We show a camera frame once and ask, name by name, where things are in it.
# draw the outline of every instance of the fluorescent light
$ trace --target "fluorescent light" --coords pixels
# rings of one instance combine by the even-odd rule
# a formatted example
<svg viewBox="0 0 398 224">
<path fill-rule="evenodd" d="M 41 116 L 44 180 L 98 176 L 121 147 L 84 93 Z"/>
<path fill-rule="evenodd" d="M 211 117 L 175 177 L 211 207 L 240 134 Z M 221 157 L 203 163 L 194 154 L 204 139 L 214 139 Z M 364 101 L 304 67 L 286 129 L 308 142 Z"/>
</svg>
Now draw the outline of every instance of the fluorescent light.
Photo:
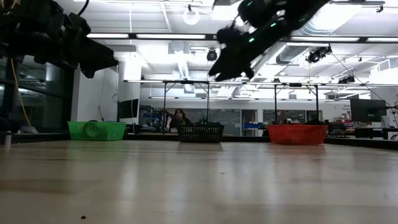
<svg viewBox="0 0 398 224">
<path fill-rule="evenodd" d="M 176 97 L 177 99 L 183 99 L 183 100 L 204 100 L 204 98 L 201 97 Z"/>
<path fill-rule="evenodd" d="M 129 34 L 88 34 L 88 38 L 115 38 L 115 39 L 120 39 L 120 38 L 129 38 Z"/>
<path fill-rule="evenodd" d="M 86 0 L 74 0 L 75 2 L 86 2 Z M 146 5 L 151 5 L 151 4 L 168 4 L 168 5 L 181 5 L 183 4 L 184 6 L 186 6 L 187 1 L 184 0 L 171 0 L 171 1 L 145 1 L 145 0 L 91 0 L 90 2 L 102 2 L 102 3 L 121 3 L 121 4 L 146 4 Z M 189 3 L 192 6 L 204 6 L 204 4 L 202 2 L 199 1 L 189 1 Z"/>
<path fill-rule="evenodd" d="M 398 42 L 397 37 L 370 37 L 367 39 L 367 42 Z"/>
<path fill-rule="evenodd" d="M 359 37 L 291 37 L 292 41 L 312 41 L 312 42 L 356 42 Z"/>
<path fill-rule="evenodd" d="M 262 82 L 248 82 L 246 84 L 249 85 L 281 85 L 281 83 L 270 83 L 270 82 L 266 82 L 266 83 L 262 83 Z"/>
<path fill-rule="evenodd" d="M 210 84 L 220 84 L 220 85 L 242 85 L 244 82 L 210 82 Z"/>
<path fill-rule="evenodd" d="M 150 97 L 148 97 L 149 99 L 164 99 L 164 97 L 163 96 L 150 96 Z M 175 97 L 169 97 L 169 96 L 166 96 L 166 99 L 175 99 Z"/>
<path fill-rule="evenodd" d="M 286 44 L 288 46 L 329 47 L 329 44 L 326 44 L 326 43 L 296 43 L 296 42 L 288 42 Z"/>
<path fill-rule="evenodd" d="M 194 50 L 196 52 L 206 52 L 208 50 L 208 47 L 204 47 L 204 46 L 189 46 L 190 50 Z"/>
<path fill-rule="evenodd" d="M 200 34 L 137 34 L 138 39 L 206 39 Z"/>
<path fill-rule="evenodd" d="M 163 81 L 160 81 L 160 80 L 125 80 L 125 82 L 131 82 L 131 83 L 163 83 Z"/>
</svg>

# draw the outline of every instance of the ventilation pipe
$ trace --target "ventilation pipe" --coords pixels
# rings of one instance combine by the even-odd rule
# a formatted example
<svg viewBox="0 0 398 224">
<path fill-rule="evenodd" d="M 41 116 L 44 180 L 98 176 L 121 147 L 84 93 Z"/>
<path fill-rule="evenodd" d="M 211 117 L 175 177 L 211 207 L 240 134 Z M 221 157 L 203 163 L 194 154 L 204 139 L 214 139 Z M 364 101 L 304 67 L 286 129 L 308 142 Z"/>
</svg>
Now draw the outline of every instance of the ventilation pipe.
<svg viewBox="0 0 398 224">
<path fill-rule="evenodd" d="M 326 4 L 312 17 L 312 19 L 310 19 L 301 29 L 294 31 L 292 35 L 330 35 L 347 23 L 360 10 L 361 6 Z M 276 56 L 275 62 L 269 62 L 265 58 L 259 66 L 261 67 L 266 63 L 278 63 L 281 65 L 289 64 L 295 57 L 304 53 L 308 49 L 308 46 L 282 45 L 280 47 L 269 49 L 267 54 L 274 55 L 281 47 L 285 47 L 285 49 Z"/>
<path fill-rule="evenodd" d="M 189 69 L 188 69 L 188 60 L 184 53 L 185 44 L 181 40 L 175 40 L 171 44 L 173 52 L 177 55 L 177 65 L 178 70 L 180 72 L 180 76 L 182 80 L 188 80 Z M 194 93 L 195 87 L 189 84 L 184 85 L 184 93 Z"/>
</svg>

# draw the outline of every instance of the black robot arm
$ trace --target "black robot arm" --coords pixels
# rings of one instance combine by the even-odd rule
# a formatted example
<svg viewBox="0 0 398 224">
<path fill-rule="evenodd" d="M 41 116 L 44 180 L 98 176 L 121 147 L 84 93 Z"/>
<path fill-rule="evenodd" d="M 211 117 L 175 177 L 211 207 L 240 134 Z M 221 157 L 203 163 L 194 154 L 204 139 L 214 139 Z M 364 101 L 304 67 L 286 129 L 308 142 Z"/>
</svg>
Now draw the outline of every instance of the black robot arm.
<svg viewBox="0 0 398 224">
<path fill-rule="evenodd" d="M 301 28 L 329 0 L 244 0 L 238 13 L 244 22 L 257 28 L 252 34 L 242 33 L 234 26 L 217 32 L 217 40 L 226 47 L 209 71 L 215 80 L 238 78 L 244 72 L 254 76 L 251 61 L 263 54 L 282 37 Z"/>
</svg>

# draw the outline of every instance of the metal frame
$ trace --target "metal frame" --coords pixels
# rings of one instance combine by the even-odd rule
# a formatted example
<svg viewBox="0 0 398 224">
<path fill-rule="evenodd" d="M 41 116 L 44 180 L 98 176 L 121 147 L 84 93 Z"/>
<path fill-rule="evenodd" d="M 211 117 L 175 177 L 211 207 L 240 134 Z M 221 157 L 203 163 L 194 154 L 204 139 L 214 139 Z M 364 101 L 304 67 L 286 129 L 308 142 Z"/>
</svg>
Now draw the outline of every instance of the metal frame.
<svg viewBox="0 0 398 224">
<path fill-rule="evenodd" d="M 207 117 L 207 119 L 209 119 L 209 109 L 210 109 L 210 94 L 209 94 L 209 92 L 210 92 L 210 82 L 209 81 L 188 81 L 188 80 L 175 80 L 175 81 L 163 81 L 163 83 L 164 83 L 164 99 L 163 99 L 163 134 L 165 134 L 165 127 L 166 127 L 166 113 L 164 113 L 164 111 L 166 111 L 166 94 L 167 94 L 167 92 L 171 89 L 171 88 L 173 88 L 173 86 L 176 84 L 176 83 L 180 83 L 180 84 L 190 84 L 190 85 L 192 85 L 192 84 L 194 84 L 194 83 L 197 83 L 197 84 L 206 84 L 207 85 L 207 109 L 206 109 L 206 117 Z M 167 89 L 167 84 L 168 83 L 173 83 L 173 85 L 169 88 L 169 89 Z"/>
<path fill-rule="evenodd" d="M 200 80 L 123 80 L 123 82 L 127 83 L 152 83 L 152 84 L 161 84 L 161 83 L 181 83 L 188 82 L 188 84 L 196 84 L 196 83 L 209 83 L 210 85 L 261 85 L 261 86 L 289 86 L 290 88 L 301 88 L 306 86 L 335 86 L 335 87 L 398 87 L 398 84 L 360 84 L 360 83 L 350 83 L 350 84 L 339 84 L 339 83 L 274 83 L 274 82 L 209 82 L 209 81 L 200 81 Z"/>
<path fill-rule="evenodd" d="M 71 116 L 72 108 L 72 94 L 73 94 L 73 75 L 65 72 L 65 79 L 63 84 L 65 86 L 65 91 L 63 93 L 56 93 L 49 90 L 43 90 L 32 85 L 19 82 L 19 73 L 21 69 L 21 63 L 17 60 L 14 60 L 14 69 L 17 76 L 18 87 L 26 90 L 34 91 L 43 95 L 56 97 L 59 100 L 62 100 L 62 121 L 69 121 Z M 0 84 L 4 85 L 4 96 L 3 96 L 3 106 L 1 107 L 0 116 L 8 117 L 9 114 L 14 112 L 15 103 L 18 100 L 17 93 L 18 90 L 16 88 L 16 81 L 14 78 L 14 72 L 11 67 L 11 59 L 7 59 L 6 64 L 6 76 L 4 78 L 0 78 Z M 67 123 L 62 122 L 60 130 L 67 129 Z"/>
<path fill-rule="evenodd" d="M 275 98 L 275 123 L 277 122 L 277 119 L 278 119 L 278 115 L 277 115 L 277 113 L 278 113 L 278 110 L 277 110 L 277 95 L 278 95 L 279 92 L 276 91 L 277 86 L 278 86 L 278 84 L 274 85 L 274 93 L 275 93 L 275 96 L 274 96 L 274 98 Z M 317 105 L 317 117 L 319 119 L 318 85 L 314 85 L 314 87 L 315 87 L 315 92 L 313 92 L 307 85 L 307 88 L 315 95 L 315 102 L 316 102 L 316 105 Z"/>
<path fill-rule="evenodd" d="M 91 35 L 96 34 L 122 34 L 121 37 L 95 37 L 95 40 L 187 40 L 187 41 L 217 41 L 216 34 L 182 34 L 182 33 L 168 33 L 170 35 L 175 35 L 175 38 L 162 37 L 165 33 L 136 33 L 136 32 L 103 32 L 103 33 L 91 33 Z M 151 35 L 152 38 L 139 37 L 140 35 Z M 308 36 L 302 35 L 292 35 L 288 37 L 281 38 L 278 42 L 292 42 L 292 43 L 319 43 L 319 44 L 398 44 L 397 37 L 388 36 L 327 36 L 326 40 L 322 40 L 325 36 L 311 36 L 308 40 L 305 40 Z M 383 38 L 386 41 L 375 41 L 372 38 Z"/>
</svg>

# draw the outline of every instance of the ceiling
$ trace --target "ceiling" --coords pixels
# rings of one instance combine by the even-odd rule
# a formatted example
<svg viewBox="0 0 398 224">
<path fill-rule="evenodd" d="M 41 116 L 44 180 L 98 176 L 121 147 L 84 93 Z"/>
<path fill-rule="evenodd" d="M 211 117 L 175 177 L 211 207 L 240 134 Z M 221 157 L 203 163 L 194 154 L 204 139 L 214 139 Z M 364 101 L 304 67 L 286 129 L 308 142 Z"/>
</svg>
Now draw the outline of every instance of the ceiling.
<svg viewBox="0 0 398 224">
<path fill-rule="evenodd" d="M 58 0 L 65 12 L 78 12 L 83 7 L 83 0 Z M 90 1 L 83 17 L 88 21 L 93 32 L 145 32 L 145 33 L 189 33 L 189 34 L 215 34 L 220 28 L 227 26 L 236 15 L 238 2 L 231 6 L 216 6 L 211 10 L 213 1 L 192 2 L 192 8 L 197 10 L 200 19 L 195 25 L 187 24 L 183 13 L 187 4 L 172 3 L 172 1 L 128 1 L 126 3 L 111 3 L 108 1 Z M 357 6 L 346 21 L 329 35 L 342 36 L 397 36 L 398 35 L 398 1 L 386 0 L 384 10 L 377 13 L 379 6 Z M 339 6 L 333 11 L 319 15 L 319 24 L 331 26 L 344 17 L 351 8 Z M 171 41 L 153 40 L 100 40 L 106 45 L 135 45 L 142 56 L 142 74 L 169 75 L 173 70 L 178 70 L 175 54 L 169 54 Z M 187 41 L 189 46 L 202 46 L 205 48 L 219 48 L 217 42 Z M 366 79 L 369 69 L 387 58 L 398 57 L 398 45 L 394 44 L 331 44 L 333 54 L 320 62 L 308 67 L 305 57 L 311 48 L 303 51 L 288 65 L 283 66 L 279 72 L 268 74 L 270 61 L 260 64 L 257 77 L 279 77 L 284 82 L 307 82 L 309 80 L 324 80 L 327 82 L 333 75 L 342 73 L 346 68 L 354 68 L 358 77 Z M 186 56 L 189 70 L 207 72 L 213 65 L 206 59 L 207 52 L 195 52 Z"/>
</svg>

